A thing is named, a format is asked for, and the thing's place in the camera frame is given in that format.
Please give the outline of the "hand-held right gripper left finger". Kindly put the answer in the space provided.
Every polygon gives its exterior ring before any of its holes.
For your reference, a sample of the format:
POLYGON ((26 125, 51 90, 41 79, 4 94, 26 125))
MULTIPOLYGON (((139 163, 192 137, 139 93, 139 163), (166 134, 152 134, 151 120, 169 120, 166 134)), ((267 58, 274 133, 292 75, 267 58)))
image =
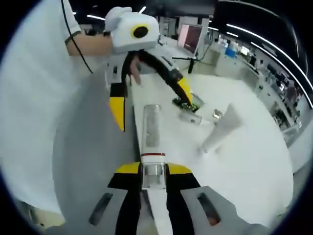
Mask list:
POLYGON ((140 215, 141 163, 124 164, 107 185, 69 208, 71 235, 135 235, 140 215))

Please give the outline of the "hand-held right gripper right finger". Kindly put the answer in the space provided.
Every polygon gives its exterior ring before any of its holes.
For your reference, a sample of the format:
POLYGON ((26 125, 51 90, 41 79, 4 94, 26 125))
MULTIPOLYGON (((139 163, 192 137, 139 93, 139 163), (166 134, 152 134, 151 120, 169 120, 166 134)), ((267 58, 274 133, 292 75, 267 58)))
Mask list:
POLYGON ((175 235, 258 235, 259 224, 240 218, 235 206, 209 186, 201 186, 190 169, 166 165, 167 210, 175 235))

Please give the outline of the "person's left hand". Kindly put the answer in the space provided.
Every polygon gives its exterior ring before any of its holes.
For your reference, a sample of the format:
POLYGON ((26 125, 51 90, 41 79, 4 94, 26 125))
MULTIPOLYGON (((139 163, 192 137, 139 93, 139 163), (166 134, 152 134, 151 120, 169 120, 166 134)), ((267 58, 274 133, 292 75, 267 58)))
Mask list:
POLYGON ((133 76, 135 82, 138 85, 141 85, 141 78, 140 78, 140 60, 139 57, 135 54, 132 58, 130 64, 130 74, 133 76))

